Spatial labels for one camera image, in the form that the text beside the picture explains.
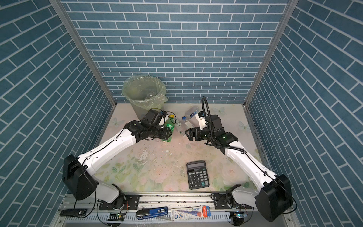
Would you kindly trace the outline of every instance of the green plastic bottle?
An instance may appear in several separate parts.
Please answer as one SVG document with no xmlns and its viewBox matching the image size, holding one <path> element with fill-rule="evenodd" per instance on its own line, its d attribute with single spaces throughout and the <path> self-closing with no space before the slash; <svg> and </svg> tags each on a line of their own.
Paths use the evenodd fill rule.
<svg viewBox="0 0 363 227">
<path fill-rule="evenodd" d="M 169 119 L 165 122 L 165 124 L 164 124 L 164 126 L 165 127 L 168 127 L 168 128 L 170 128 L 170 130 L 171 130 L 171 132 L 173 132 L 174 131 L 174 122 L 175 122 L 175 116 L 173 115 L 173 114 L 170 114 L 169 115 Z M 163 141 L 165 141 L 165 142 L 170 142 L 171 141 L 171 137 L 172 136 L 170 136 L 169 137 L 169 139 L 167 139 L 167 140 L 164 140 L 163 139 Z"/>
</svg>

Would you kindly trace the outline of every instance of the calculator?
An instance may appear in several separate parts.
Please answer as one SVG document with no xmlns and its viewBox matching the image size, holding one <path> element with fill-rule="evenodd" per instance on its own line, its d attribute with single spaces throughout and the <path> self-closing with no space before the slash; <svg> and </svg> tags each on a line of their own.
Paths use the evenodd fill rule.
<svg viewBox="0 0 363 227">
<path fill-rule="evenodd" d="M 200 189 L 209 186 L 205 161 L 187 163 L 189 189 Z"/>
</svg>

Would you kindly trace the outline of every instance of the table surface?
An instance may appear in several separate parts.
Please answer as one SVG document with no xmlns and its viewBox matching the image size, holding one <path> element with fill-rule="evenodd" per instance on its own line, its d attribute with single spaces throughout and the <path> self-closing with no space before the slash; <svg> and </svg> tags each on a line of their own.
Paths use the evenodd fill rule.
<svg viewBox="0 0 363 227">
<path fill-rule="evenodd" d="M 165 104 L 181 120 L 185 111 L 195 104 Z M 217 114 L 226 132 L 233 133 L 242 145 L 259 161 L 246 116 L 241 104 L 210 104 L 211 114 Z M 101 143 L 118 133 L 123 126 L 136 120 L 130 104 L 117 104 L 105 130 Z M 191 122 L 197 126 L 197 120 Z M 190 190 L 186 164 L 192 161 L 206 162 L 210 186 Z M 256 189 L 247 174 L 220 150 L 207 146 L 203 141 L 189 141 L 176 129 L 171 142 L 159 139 L 142 140 L 128 147 L 109 160 L 96 173 L 96 178 L 118 185 L 125 192 L 157 191 L 225 191 L 235 184 Z"/>
</svg>

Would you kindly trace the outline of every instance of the blue brick wall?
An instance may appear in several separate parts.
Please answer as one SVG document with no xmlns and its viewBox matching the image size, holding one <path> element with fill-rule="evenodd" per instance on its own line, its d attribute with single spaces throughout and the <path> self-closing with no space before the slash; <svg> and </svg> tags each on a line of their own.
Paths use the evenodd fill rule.
<svg viewBox="0 0 363 227">
<path fill-rule="evenodd" d="M 363 226 L 362 12 L 300 0 L 250 104 L 301 226 Z"/>
<path fill-rule="evenodd" d="M 48 0 L 0 6 L 0 226 L 49 225 L 111 105 Z"/>
<path fill-rule="evenodd" d="M 131 75 L 171 102 L 243 102 L 288 0 L 62 1 L 118 102 Z"/>
</svg>

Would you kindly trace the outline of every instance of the trash bag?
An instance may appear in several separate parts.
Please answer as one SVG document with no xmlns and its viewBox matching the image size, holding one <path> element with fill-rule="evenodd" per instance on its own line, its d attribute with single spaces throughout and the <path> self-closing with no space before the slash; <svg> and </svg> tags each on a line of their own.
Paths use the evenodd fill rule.
<svg viewBox="0 0 363 227">
<path fill-rule="evenodd" d="M 164 102 L 168 101 L 165 93 L 166 87 L 161 80 L 145 75 L 131 76 L 122 87 L 123 96 L 130 101 L 139 119 L 151 108 L 163 109 Z"/>
</svg>

